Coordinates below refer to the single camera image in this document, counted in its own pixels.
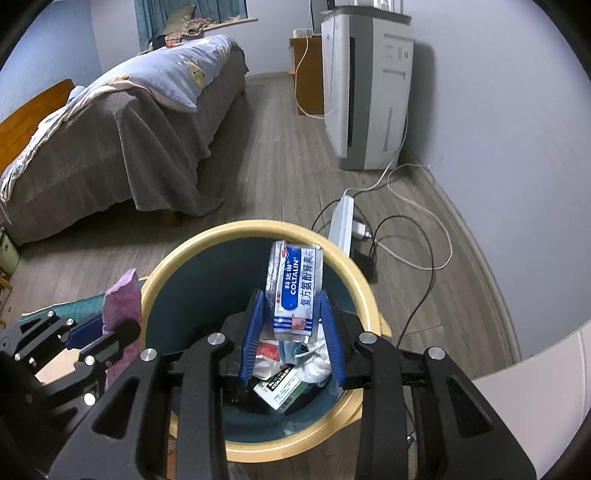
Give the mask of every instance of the wooden floor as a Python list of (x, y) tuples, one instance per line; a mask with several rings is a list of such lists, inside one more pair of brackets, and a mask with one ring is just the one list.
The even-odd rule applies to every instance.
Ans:
[[(137, 212), (127, 202), (26, 245), (11, 280), (14, 290), (3, 318), (15, 320), (22, 312), (98, 294), (128, 268), (148, 275), (184, 240), (221, 223), (270, 218), (310, 227), (322, 206), (346, 187), (367, 186), (376, 180), (375, 173), (339, 171), (323, 122), (295, 112), (291, 78), (249, 80), (246, 96), (236, 98), (216, 135), (212, 156), (199, 165), (200, 192), (225, 200), (217, 212), (185, 218), (177, 228), (164, 228), (158, 212)], [(403, 176), (394, 187), (440, 215), (454, 243), (452, 261), (437, 273), (433, 291), (402, 346), (423, 351), (439, 345), (471, 378), (514, 363), (498, 305), (462, 228), (424, 176)], [(436, 263), (447, 258), (447, 242), (437, 224), (387, 189), (362, 194), (356, 203), (373, 227), (396, 213), (416, 218), (431, 239)], [(331, 211), (319, 225), (330, 219)], [(426, 245), (412, 224), (394, 220), (381, 234), (395, 252), (428, 265)], [(414, 270), (378, 251), (378, 282), (373, 288), (395, 338), (423, 296), (429, 276), (430, 272)], [(252, 480), (349, 479), (354, 476), (357, 442), (358, 426), (351, 426), (298, 457), (246, 469)]]

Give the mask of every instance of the purple cloth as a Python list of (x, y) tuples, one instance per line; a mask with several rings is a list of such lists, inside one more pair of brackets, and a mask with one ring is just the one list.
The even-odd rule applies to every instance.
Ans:
[[(103, 301), (103, 335), (111, 332), (123, 320), (131, 319), (142, 323), (142, 292), (138, 274), (132, 268), (105, 292)], [(123, 358), (107, 370), (107, 386), (121, 375), (135, 357), (139, 355), (139, 339), (123, 350)]]

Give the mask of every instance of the trash can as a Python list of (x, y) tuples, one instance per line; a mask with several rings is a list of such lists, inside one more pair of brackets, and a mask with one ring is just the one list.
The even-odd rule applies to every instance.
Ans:
[[(154, 269), (142, 288), (142, 348), (162, 354), (188, 348), (246, 309), (253, 289), (264, 290), (271, 244), (286, 239), (324, 250), (323, 288), (366, 330), (382, 333), (374, 295), (357, 266), (326, 238), (274, 220), (227, 223), (189, 239)], [(224, 404), (228, 460), (269, 462), (305, 452), (359, 417), (362, 391), (342, 392), (331, 381), (292, 413)], [(178, 417), (171, 419), (176, 436)]]

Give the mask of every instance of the curtain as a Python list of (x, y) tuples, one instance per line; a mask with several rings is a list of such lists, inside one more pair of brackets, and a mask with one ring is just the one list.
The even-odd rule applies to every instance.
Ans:
[(168, 16), (188, 4), (195, 4), (194, 17), (224, 22), (230, 17), (246, 18), (245, 0), (134, 0), (139, 45), (148, 48), (150, 41), (162, 32)]
[(160, 0), (134, 0), (138, 24), (139, 47), (148, 48), (150, 41), (164, 29), (168, 14)]

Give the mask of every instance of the yellow trash can rim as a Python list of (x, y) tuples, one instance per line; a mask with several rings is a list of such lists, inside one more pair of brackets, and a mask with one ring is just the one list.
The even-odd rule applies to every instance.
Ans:
[[(142, 287), (142, 349), (145, 348), (148, 317), (152, 306), (173, 273), (191, 257), (214, 245), (248, 237), (278, 238), (295, 244), (320, 246), (324, 251), (325, 263), (340, 277), (351, 295), (357, 315), (365, 329), (381, 335), (380, 316), (374, 294), (357, 265), (337, 246), (323, 236), (291, 223), (276, 220), (243, 220), (214, 227), (190, 238), (156, 266)], [(360, 409), (361, 402), (362, 390), (349, 390), (323, 418), (294, 435), (262, 443), (226, 442), (228, 460), (270, 462), (305, 452), (348, 425)], [(178, 418), (173, 413), (170, 433), (174, 437), (177, 428)]]

